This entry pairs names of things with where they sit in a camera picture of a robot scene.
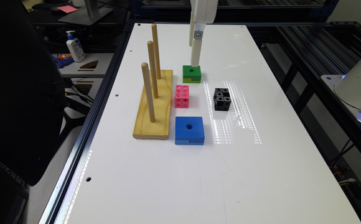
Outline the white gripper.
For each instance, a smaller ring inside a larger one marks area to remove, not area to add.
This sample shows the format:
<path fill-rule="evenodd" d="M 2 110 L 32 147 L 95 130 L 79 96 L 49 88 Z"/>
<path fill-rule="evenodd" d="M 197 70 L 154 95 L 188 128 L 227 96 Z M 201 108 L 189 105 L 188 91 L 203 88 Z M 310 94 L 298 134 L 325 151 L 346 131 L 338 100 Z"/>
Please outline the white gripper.
<path fill-rule="evenodd" d="M 192 47 L 190 64 L 198 67 L 202 48 L 203 32 L 194 31 L 195 23 L 211 24 L 214 22 L 218 0 L 190 0 L 192 12 L 190 13 L 189 46 Z"/>

